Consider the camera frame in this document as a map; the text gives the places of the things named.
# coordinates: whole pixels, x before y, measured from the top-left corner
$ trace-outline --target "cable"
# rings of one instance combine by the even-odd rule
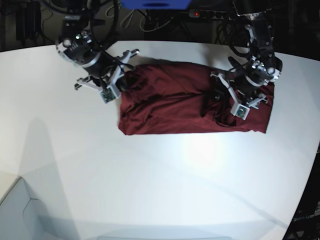
[[[162,29],[163,27],[167,26],[174,17],[172,17],[169,21],[167,21],[167,22],[164,23],[163,25],[158,26],[158,27],[155,27],[155,28],[152,29],[152,30],[145,30],[145,29],[143,29],[143,27],[141,26],[141,23],[142,23],[142,21],[143,21],[145,18],[146,18],[145,16],[144,16],[143,18],[141,18],[140,23],[139,23],[139,27],[140,27],[141,31],[143,31],[143,32],[145,32],[145,33],[151,33],[151,32],[157,31],[157,30]]]
[[[179,21],[179,25],[184,30],[186,35],[191,39],[192,42],[197,43],[198,41],[194,38],[194,36],[191,34],[189,28],[186,26],[186,24],[183,21]]]
[[[117,4],[118,4],[118,10],[120,11],[120,9],[121,9],[121,7],[122,7],[121,1],[118,1]],[[105,11],[105,13],[104,13],[105,16],[106,16],[107,18],[109,18],[109,19],[114,18],[115,15],[116,15],[116,12],[114,12],[114,15],[110,15],[110,11],[111,11],[112,9],[114,9],[114,10],[116,11],[114,4],[113,4],[112,6],[110,6],[110,7]],[[130,13],[129,13],[128,15],[126,15],[126,16],[124,17],[124,19],[120,22],[120,27],[121,27],[122,29],[126,30],[126,29],[128,29],[128,28],[130,27],[130,24],[131,24],[132,19],[133,19],[133,17],[134,17],[134,15],[135,15],[136,12],[139,12],[139,13],[141,13],[143,16],[147,17],[147,15],[145,15],[141,10],[133,9],[133,10],[131,10]]]
[[[250,41],[250,37],[248,35],[249,32],[244,31],[243,26],[241,27],[240,25],[235,24],[229,38],[233,45],[247,46]]]
[[[118,1],[117,4],[118,4],[118,10],[120,10],[121,7],[122,7],[121,1]],[[107,8],[107,10],[105,10],[105,13],[104,13],[104,14],[105,14],[105,16],[106,16],[107,18],[112,19],[112,18],[115,17],[115,15],[109,15],[109,12],[110,12],[112,9],[114,9],[114,8],[115,8],[115,5],[112,4],[109,8]]]
[[[118,21],[119,21],[119,7],[118,7],[118,0],[112,0],[113,2],[113,6],[115,7],[114,8],[114,16],[113,16],[113,22],[112,22],[112,26],[108,32],[108,34],[105,36],[104,40],[98,42],[98,43],[101,43],[101,44],[104,44],[106,43],[109,38],[114,35],[114,33],[116,32],[116,29],[117,29],[117,25],[118,25]],[[90,17],[92,18],[92,20],[94,19],[94,14],[91,14]]]
[[[244,64],[242,64],[242,65],[233,67],[233,68],[229,69],[229,70],[226,72],[226,74],[225,74],[225,79],[226,79],[226,81],[229,83],[229,85],[230,85],[230,82],[229,82],[229,74],[231,73],[231,71],[237,70],[237,69],[239,69],[239,68],[241,68],[241,67],[244,67],[244,66],[246,66],[248,63],[249,63],[249,61],[247,61],[246,63],[244,63]]]
[[[222,41],[223,45],[228,45],[227,38],[231,39],[230,40],[231,43],[234,44],[234,42],[233,42],[234,31],[235,31],[235,27],[234,26],[230,27],[229,25],[227,25],[227,36],[223,36],[224,37],[224,39]]]
[[[75,12],[71,12],[71,11],[62,11],[58,8],[53,7],[52,5],[50,5],[46,0],[39,0],[47,9],[51,10],[52,12],[55,12],[57,14],[62,14],[62,15],[68,15],[68,16],[83,16],[83,15],[88,15],[91,13],[94,13],[96,10],[99,10],[101,7],[103,7],[104,5],[108,4],[109,2],[111,2],[111,0],[106,0],[102,3],[100,3],[99,5],[92,7],[90,9],[86,9],[83,10],[81,12],[75,13]]]
[[[229,45],[229,48],[232,50],[232,52],[237,55],[238,57],[241,57],[241,58],[246,58],[248,59],[250,57],[250,51],[247,52],[247,53],[241,53],[239,52],[238,50],[236,50],[235,46],[232,44],[232,42],[230,41],[230,38],[228,36],[228,33],[227,33],[227,23],[228,23],[228,19],[230,18],[230,14],[231,14],[231,11],[229,11],[226,16],[224,17],[224,20],[222,22],[222,31],[223,31],[223,35],[224,37],[226,38],[226,42],[227,44]]]
[[[55,44],[55,42],[54,42],[52,39],[50,39],[49,37],[47,37],[47,36],[45,35],[45,22],[48,21],[49,19],[51,19],[51,18],[53,17],[53,15],[54,15],[54,13],[53,13],[50,9],[48,9],[48,11],[50,11],[51,15],[42,21],[42,23],[41,23],[41,33],[40,33],[40,35],[41,35],[42,38],[43,38],[44,44],[46,44],[46,40],[48,40],[48,41],[49,41],[50,43],[52,43],[52,44]]]
[[[221,39],[220,39],[220,34],[221,34],[221,31],[222,31],[222,23],[220,23],[217,27],[216,27],[216,37],[215,37],[215,41],[214,41],[214,44],[222,44],[221,42]]]
[[[130,27],[131,21],[134,18],[136,10],[132,10],[124,19],[120,22],[120,27],[126,30]]]
[[[133,67],[132,65],[127,64],[127,63],[123,63],[119,59],[117,59],[116,57],[113,57],[109,53],[106,52],[106,50],[102,47],[101,42],[98,42],[97,39],[96,39],[95,33],[93,31],[94,30],[94,28],[93,28],[94,27],[93,26],[93,20],[94,20],[94,14],[91,14],[90,21],[89,21],[89,26],[90,26],[90,29],[91,29],[91,38],[92,38],[93,43],[95,45],[97,45],[97,47],[102,52],[102,54],[104,54],[108,59],[114,61],[119,67],[121,67],[123,65],[123,66],[126,66],[127,68],[129,68],[131,70],[134,70],[135,67]]]

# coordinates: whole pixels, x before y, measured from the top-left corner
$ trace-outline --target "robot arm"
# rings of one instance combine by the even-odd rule
[[[105,103],[120,97],[121,90],[124,89],[120,84],[122,83],[120,79],[123,77],[123,67],[132,67],[127,62],[137,54],[138,50],[124,52],[122,57],[113,57],[106,53],[103,44],[95,39],[92,27],[103,25],[104,21],[94,19],[93,16],[99,7],[109,0],[103,3],[100,3],[100,0],[91,0],[89,8],[84,7],[88,5],[86,0],[66,0],[66,2],[68,3],[68,13],[72,14],[67,15],[64,19],[62,36],[57,44],[57,50],[63,58],[81,66],[89,74],[87,78],[81,78],[77,81],[75,89],[86,86],[98,90]],[[113,4],[115,11],[118,11],[117,0],[113,0]],[[229,57],[229,61],[235,69],[235,78],[232,84],[228,81],[228,73],[230,72],[222,70],[216,76],[228,89],[234,100],[231,113],[245,120],[250,108],[258,109],[261,101],[267,101],[266,96],[259,93],[259,88],[274,83],[279,78],[282,62],[275,57],[270,26],[265,18],[265,12],[270,8],[268,1],[233,0],[233,6],[238,16],[246,17],[248,20],[245,28],[250,35],[249,51],[248,53],[240,53],[230,43],[229,46],[236,55],[246,58],[247,63],[241,65],[233,57]],[[225,18],[224,25],[227,24],[228,19],[228,17]],[[115,34],[115,27],[111,28],[111,33]],[[111,41],[109,44],[107,42],[109,46],[116,42],[116,40],[110,39],[109,36],[108,40]]]

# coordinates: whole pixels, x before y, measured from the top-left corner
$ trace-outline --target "folded garment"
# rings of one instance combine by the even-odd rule
[[[224,87],[211,76],[215,68],[194,63],[138,65],[125,73],[119,129],[125,135],[248,132],[265,133],[274,101],[274,85],[260,91],[267,103],[251,108],[246,120],[230,113],[234,103]]]

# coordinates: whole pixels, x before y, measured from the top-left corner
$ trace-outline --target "tabletop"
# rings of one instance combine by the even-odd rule
[[[109,53],[228,70],[227,46],[120,41]],[[74,90],[86,77],[54,46],[0,53],[0,171],[22,176],[62,239],[283,238],[320,140],[320,62],[280,54],[266,134],[125,136],[121,100]]]

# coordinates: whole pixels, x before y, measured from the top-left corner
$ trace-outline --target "metal bracket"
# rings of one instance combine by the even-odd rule
[[[122,57],[119,57],[118,59],[123,63],[127,64],[130,60],[130,58],[136,56],[139,53],[138,49],[135,49],[133,51],[125,51],[123,53]],[[108,102],[118,99],[121,96],[121,92],[117,87],[117,81],[124,76],[123,73],[123,67],[124,65],[117,66],[113,74],[111,75],[110,71],[105,76],[110,76],[109,81],[107,82],[107,88],[106,90],[103,90],[102,87],[96,86],[95,84],[90,83],[91,78],[88,76],[86,78],[80,78],[76,81],[76,84],[74,85],[74,89],[78,90],[81,86],[90,88],[92,90],[98,91],[103,102],[107,104]]]
[[[219,73],[217,77],[220,79],[221,83],[227,88],[228,92],[230,93],[234,104],[231,108],[230,113],[233,116],[246,120],[250,108],[259,109],[259,104],[261,101],[267,101],[267,96],[261,93],[256,99],[253,99],[251,102],[246,103],[245,105],[237,97],[235,90],[230,86],[230,84],[224,79],[224,75]]]

